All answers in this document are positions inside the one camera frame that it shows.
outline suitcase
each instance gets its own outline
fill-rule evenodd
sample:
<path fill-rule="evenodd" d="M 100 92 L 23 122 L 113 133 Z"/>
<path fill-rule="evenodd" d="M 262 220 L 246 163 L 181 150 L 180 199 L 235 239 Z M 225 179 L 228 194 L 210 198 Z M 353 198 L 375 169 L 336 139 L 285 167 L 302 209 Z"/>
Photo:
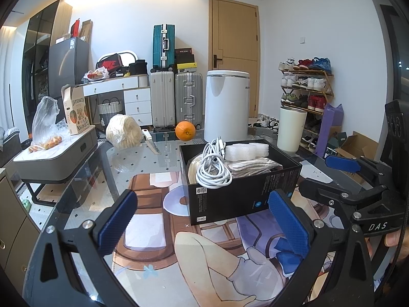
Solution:
<path fill-rule="evenodd" d="M 203 117 L 203 79 L 201 73 L 179 73 L 175 77 L 176 123 L 191 122 L 200 129 Z"/>
<path fill-rule="evenodd" d="M 149 77 L 152 121 L 155 128 L 175 125 L 175 81 L 172 71 L 158 71 Z"/>
<path fill-rule="evenodd" d="M 155 25 L 153 28 L 152 71 L 172 71 L 175 64 L 175 26 Z"/>

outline white label sticker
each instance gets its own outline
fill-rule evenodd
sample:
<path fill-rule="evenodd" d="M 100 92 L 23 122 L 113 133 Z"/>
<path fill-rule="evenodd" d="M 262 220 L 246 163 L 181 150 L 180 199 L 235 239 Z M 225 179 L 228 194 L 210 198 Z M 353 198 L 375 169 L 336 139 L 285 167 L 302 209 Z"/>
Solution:
<path fill-rule="evenodd" d="M 207 188 L 206 188 L 206 187 L 196 188 L 196 195 L 198 195 L 198 194 L 206 194 L 206 193 L 207 193 Z"/>

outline orange fruit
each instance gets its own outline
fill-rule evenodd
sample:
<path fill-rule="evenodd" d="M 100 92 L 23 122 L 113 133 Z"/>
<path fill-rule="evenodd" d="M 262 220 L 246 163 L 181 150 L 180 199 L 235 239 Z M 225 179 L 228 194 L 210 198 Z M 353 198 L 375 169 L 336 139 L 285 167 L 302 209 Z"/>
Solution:
<path fill-rule="evenodd" d="M 195 137 L 196 128 L 195 126 L 189 121 L 181 121 L 177 124 L 175 129 L 175 134 L 178 139 L 181 141 L 190 141 L 192 138 Z"/>

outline white curtain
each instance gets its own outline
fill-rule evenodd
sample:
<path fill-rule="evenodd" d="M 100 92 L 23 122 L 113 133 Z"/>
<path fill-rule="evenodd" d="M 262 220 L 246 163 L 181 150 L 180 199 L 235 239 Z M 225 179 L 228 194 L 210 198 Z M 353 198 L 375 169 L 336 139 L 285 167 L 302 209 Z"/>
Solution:
<path fill-rule="evenodd" d="M 14 127 L 10 105 L 10 66 L 16 28 L 0 29 L 0 126 L 5 130 Z"/>

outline cartoon leg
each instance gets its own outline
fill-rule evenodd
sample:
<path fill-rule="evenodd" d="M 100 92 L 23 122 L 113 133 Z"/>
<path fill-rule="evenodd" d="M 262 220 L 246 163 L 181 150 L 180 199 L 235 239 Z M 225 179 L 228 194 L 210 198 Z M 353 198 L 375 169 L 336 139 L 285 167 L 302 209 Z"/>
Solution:
<path fill-rule="evenodd" d="M 189 232 L 179 232 L 175 238 L 175 253 L 179 267 L 200 307 L 245 306 L 255 299 L 221 301 L 211 281 L 209 269 L 229 278 L 237 269 L 240 258 L 230 254 L 207 238 Z"/>

